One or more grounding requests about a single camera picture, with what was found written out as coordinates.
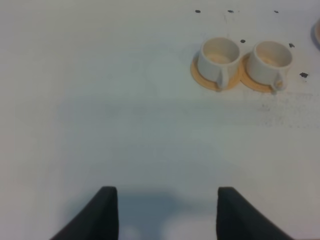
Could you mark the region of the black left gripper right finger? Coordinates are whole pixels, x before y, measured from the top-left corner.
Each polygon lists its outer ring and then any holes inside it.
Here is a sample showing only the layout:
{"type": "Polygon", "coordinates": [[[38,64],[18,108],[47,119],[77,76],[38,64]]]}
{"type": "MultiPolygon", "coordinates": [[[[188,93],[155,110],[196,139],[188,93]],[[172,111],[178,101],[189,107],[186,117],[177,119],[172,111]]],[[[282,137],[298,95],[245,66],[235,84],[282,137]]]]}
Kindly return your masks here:
{"type": "Polygon", "coordinates": [[[248,202],[235,188],[217,191],[216,237],[218,240],[291,240],[248,202]]]}

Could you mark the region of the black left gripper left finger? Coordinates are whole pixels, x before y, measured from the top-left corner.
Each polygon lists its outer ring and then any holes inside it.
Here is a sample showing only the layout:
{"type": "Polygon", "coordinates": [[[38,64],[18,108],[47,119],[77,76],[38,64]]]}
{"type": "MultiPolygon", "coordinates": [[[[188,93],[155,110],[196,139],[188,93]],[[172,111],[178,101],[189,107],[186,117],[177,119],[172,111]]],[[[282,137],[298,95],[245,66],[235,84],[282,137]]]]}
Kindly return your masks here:
{"type": "Polygon", "coordinates": [[[118,192],[102,187],[53,240],[117,240],[119,238],[118,192]]]}

